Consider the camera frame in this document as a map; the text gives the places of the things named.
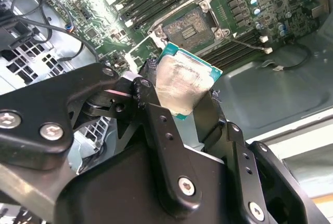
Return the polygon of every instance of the wire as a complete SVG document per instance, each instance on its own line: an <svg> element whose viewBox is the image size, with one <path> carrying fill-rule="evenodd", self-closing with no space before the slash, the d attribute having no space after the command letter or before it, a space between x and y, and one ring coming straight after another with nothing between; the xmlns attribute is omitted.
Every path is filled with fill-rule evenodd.
<svg viewBox="0 0 333 224"><path fill-rule="evenodd" d="M33 21L33 20L26 19L26 18L21 18L21 17L19 17L19 20L22 21L22 22L25 22L27 24L31 24L31 25L37 26L37 27L43 27L43 28L52 29L52 30L55 30L55 31L58 31L58 32L61 32L61 33L66 33L69 36L72 36L73 38L76 38L78 41L80 41L95 56L96 62L99 61L98 53L91 46L91 44L89 44L89 42L87 42L86 40L78 37L77 35L69 33L65 29L56 27L54 25L47 25L47 24L43 24L43 23L40 23L40 22L37 22L37 21Z"/></svg>
<svg viewBox="0 0 333 224"><path fill-rule="evenodd" d="M228 41L231 41L231 42L235 42L235 43L242 44L242 45L244 45L244 46L247 46L247 47L252 48L252 49L255 49L255 50L262 50L262 51L265 51L265 50L266 50L265 47L252 46L252 45L250 45L250 44L247 44L247 43L242 42L242 41L235 40L235 39L233 39L233 38L227 38L227 37L226 37L225 39L227 39Z"/></svg>
<svg viewBox="0 0 333 224"><path fill-rule="evenodd" d="M83 51L84 49L84 44L81 42L81 46L80 46L80 49L79 51L72 57L63 57L63 58L60 58L58 59L59 62L64 62L64 61L71 61L72 59L76 58L78 55L80 55L80 53Z"/></svg>
<svg viewBox="0 0 333 224"><path fill-rule="evenodd" d="M295 70L299 67L302 67L312 57L312 51L307 46L305 46L303 44L300 44L300 43L297 43L297 42L295 42L293 45L299 47L300 49L302 49L306 52L305 58L301 62L299 62L298 64L292 65L290 67L283 67L282 70L284 70L284 71Z"/></svg>

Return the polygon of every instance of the black metal bracket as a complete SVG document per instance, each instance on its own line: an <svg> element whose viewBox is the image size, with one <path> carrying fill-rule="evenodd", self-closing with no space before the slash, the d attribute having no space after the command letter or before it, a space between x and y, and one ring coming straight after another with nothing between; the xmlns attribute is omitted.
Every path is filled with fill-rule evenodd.
<svg viewBox="0 0 333 224"><path fill-rule="evenodd" d="M0 97L0 113L15 113L20 124L0 128L0 161L34 169L52 169L64 162L73 142L73 127L86 99L113 88L119 76L92 64ZM47 140L42 126L56 124L63 135Z"/></svg>

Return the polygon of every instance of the capacitor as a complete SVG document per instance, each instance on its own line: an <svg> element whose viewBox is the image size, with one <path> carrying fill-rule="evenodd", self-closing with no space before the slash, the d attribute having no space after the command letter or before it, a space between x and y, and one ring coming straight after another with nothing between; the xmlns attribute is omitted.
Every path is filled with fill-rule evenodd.
<svg viewBox="0 0 333 224"><path fill-rule="evenodd" d="M278 29L279 31L283 31L283 30L285 29L285 25L283 25L283 24L280 23L280 22L276 25L276 27L277 27L277 29Z"/></svg>
<svg viewBox="0 0 333 224"><path fill-rule="evenodd" d="M264 29L264 26L259 22L254 23L254 25L255 25L255 28L257 30L263 30Z"/></svg>
<svg viewBox="0 0 333 224"><path fill-rule="evenodd" d="M254 15L258 15L261 13L261 10L260 10L260 8L255 8L252 12Z"/></svg>
<svg viewBox="0 0 333 224"><path fill-rule="evenodd" d="M284 37L284 36L287 35L287 31L286 31L286 30L282 30L282 31L279 32L279 35L280 35L281 37Z"/></svg>
<svg viewBox="0 0 333 224"><path fill-rule="evenodd" d="M258 0L250 0L250 4L251 4L251 5L256 5L256 4L258 4Z"/></svg>

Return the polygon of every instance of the motherboard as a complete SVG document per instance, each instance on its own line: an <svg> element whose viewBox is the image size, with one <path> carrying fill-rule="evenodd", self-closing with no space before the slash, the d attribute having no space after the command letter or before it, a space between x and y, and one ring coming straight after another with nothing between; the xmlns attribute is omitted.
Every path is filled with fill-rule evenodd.
<svg viewBox="0 0 333 224"><path fill-rule="evenodd" d="M74 20L73 33L120 73L158 58L168 42L229 71L317 30L325 11L319 0L60 1Z"/></svg>

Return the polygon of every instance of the screw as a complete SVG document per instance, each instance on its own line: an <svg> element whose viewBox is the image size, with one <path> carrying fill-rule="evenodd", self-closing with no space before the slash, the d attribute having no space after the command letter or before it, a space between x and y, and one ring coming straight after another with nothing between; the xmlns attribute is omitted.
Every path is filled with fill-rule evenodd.
<svg viewBox="0 0 333 224"><path fill-rule="evenodd" d="M110 68L103 68L103 72L108 76L113 76L113 71Z"/></svg>
<svg viewBox="0 0 333 224"><path fill-rule="evenodd" d="M0 113L0 128L13 129L19 126L21 123L21 117L13 112Z"/></svg>
<svg viewBox="0 0 333 224"><path fill-rule="evenodd" d="M41 128L40 134L47 140L56 141L63 136L63 130L56 124L45 124Z"/></svg>
<svg viewBox="0 0 333 224"><path fill-rule="evenodd" d="M163 35L163 31L161 29L156 30L156 36L161 37Z"/></svg>
<svg viewBox="0 0 333 224"><path fill-rule="evenodd" d="M258 221L263 221L265 219L264 212L260 208L260 206L255 203L255 202L250 202L249 203L249 208L253 216L258 220Z"/></svg>
<svg viewBox="0 0 333 224"><path fill-rule="evenodd" d="M141 80L141 84L143 84L146 87L150 87L150 83L147 80Z"/></svg>
<svg viewBox="0 0 333 224"><path fill-rule="evenodd" d="M265 152L268 151L268 149L266 148L266 146L263 145L262 143L259 144L259 147L260 147L263 151L265 151Z"/></svg>
<svg viewBox="0 0 333 224"><path fill-rule="evenodd" d="M236 124L232 124L232 127L235 131L237 131L237 132L240 131L239 127Z"/></svg>
<svg viewBox="0 0 333 224"><path fill-rule="evenodd" d="M291 13L291 12L287 12L286 15L285 15L285 17L286 17L287 19L291 18L291 16L292 16L292 13Z"/></svg>
<svg viewBox="0 0 333 224"><path fill-rule="evenodd" d="M181 191L185 195L188 195L188 196L194 195L195 188L194 188L193 183L189 179L187 179L185 177L181 177L178 180L178 185L179 185Z"/></svg>

